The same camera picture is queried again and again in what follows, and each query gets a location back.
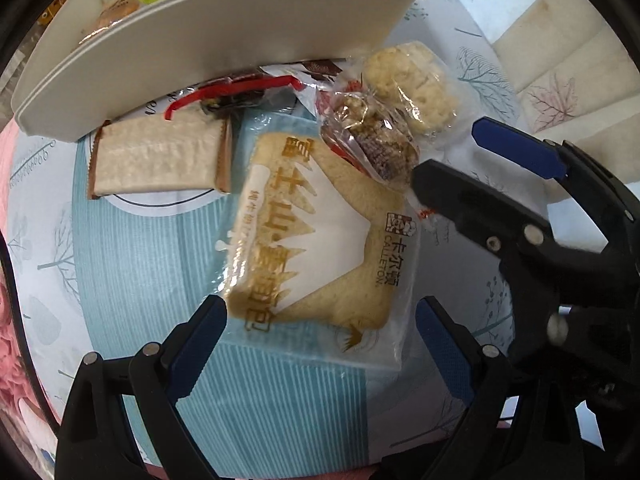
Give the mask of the pink bed quilt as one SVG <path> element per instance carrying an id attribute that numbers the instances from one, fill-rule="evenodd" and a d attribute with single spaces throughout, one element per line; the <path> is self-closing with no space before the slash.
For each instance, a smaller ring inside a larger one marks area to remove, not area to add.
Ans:
<path id="1" fill-rule="evenodd" d="M 40 462 L 43 468 L 54 465 L 58 442 L 49 427 L 30 385 L 22 360 L 11 304 L 1 272 L 1 420 L 8 422 L 9 435 L 27 460 Z"/>

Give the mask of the brown sandwich biscuit packet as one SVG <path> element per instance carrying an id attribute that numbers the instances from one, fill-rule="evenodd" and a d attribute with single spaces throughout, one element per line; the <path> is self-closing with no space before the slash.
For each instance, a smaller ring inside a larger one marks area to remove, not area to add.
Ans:
<path id="1" fill-rule="evenodd" d="M 87 195 L 231 191 L 232 125 L 197 107 L 106 122 L 94 136 Z"/>

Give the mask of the nut bar clear packet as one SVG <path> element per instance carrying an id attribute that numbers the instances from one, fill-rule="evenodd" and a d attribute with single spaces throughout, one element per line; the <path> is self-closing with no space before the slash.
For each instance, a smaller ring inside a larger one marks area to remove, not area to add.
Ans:
<path id="1" fill-rule="evenodd" d="M 403 193 L 420 151 L 405 119 L 364 92 L 331 92 L 322 110 L 322 139 L 337 155 L 378 183 Z"/>

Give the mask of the toast bread bag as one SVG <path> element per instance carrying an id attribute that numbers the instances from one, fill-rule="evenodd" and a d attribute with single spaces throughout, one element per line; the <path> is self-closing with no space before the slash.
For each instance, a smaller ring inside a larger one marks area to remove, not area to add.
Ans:
<path id="1" fill-rule="evenodd" d="M 258 136 L 216 243 L 239 346 L 397 370 L 420 245 L 405 197 L 321 140 Z"/>

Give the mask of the floral white curtain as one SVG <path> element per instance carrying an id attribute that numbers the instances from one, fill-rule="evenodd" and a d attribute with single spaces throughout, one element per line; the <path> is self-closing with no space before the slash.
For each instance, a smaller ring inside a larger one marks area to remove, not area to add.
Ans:
<path id="1" fill-rule="evenodd" d="M 639 179 L 639 71 L 588 0 L 458 0 L 494 48 L 533 132 Z"/>

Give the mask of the dark red chocolate snack packet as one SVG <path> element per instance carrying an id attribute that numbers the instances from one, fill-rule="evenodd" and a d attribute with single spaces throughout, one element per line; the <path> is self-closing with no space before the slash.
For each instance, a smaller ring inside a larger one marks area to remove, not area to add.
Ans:
<path id="1" fill-rule="evenodd" d="M 209 113 L 253 107 L 281 92 L 292 93 L 300 102 L 309 101 L 307 110 L 314 113 L 317 92 L 331 89 L 345 68 L 346 62 L 342 60 L 315 60 L 259 66 L 222 76 L 203 82 L 171 102 L 164 118 L 171 120 L 175 112 L 194 104 Z"/>

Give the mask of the white plastic storage bin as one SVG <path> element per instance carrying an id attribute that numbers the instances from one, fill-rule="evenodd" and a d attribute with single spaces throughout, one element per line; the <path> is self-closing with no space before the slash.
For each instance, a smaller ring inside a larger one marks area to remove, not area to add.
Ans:
<path id="1" fill-rule="evenodd" d="M 416 0 L 160 0 L 84 44 L 111 0 L 66 0 L 12 98 L 20 129 L 74 142 L 107 119 L 239 70 L 365 54 Z"/>

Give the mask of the fried nugget snack packet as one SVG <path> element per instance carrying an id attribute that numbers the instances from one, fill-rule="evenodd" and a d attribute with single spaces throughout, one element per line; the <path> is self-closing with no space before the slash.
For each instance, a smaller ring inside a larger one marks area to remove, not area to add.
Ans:
<path id="1" fill-rule="evenodd" d="M 93 23 L 82 32 L 80 44 L 84 44 L 100 32 L 119 23 L 142 7 L 140 0 L 112 0 L 107 3 Z"/>

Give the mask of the round rice cracker packet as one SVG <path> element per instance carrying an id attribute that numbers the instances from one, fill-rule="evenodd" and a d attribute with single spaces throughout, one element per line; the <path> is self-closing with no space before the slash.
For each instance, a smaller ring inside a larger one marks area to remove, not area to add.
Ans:
<path id="1" fill-rule="evenodd" d="M 415 136 L 450 128 L 460 100 L 439 57 L 419 41 L 387 47 L 362 62 L 364 85 L 405 118 Z"/>

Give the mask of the patterned white blue tablecloth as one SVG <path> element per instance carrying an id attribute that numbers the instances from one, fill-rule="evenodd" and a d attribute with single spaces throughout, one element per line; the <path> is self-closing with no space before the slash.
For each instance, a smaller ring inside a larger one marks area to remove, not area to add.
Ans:
<path id="1" fill-rule="evenodd" d="M 316 162 L 288 173 L 322 214 L 292 246 L 274 240 L 295 206 L 277 200 L 267 162 L 288 140 L 328 148 L 302 104 L 265 105 L 233 125 L 232 190 L 87 195 L 90 139 L 17 137 L 8 243 L 26 340 L 55 413 L 90 351 L 130 356 L 162 340 L 208 295 L 226 329 L 179 413 L 225 477 L 345 471 L 446 437 L 462 413 L 416 331 L 416 304 L 438 299 L 481 344 L 514 337 L 496 258 L 443 218 L 411 235 L 366 232 Z"/>

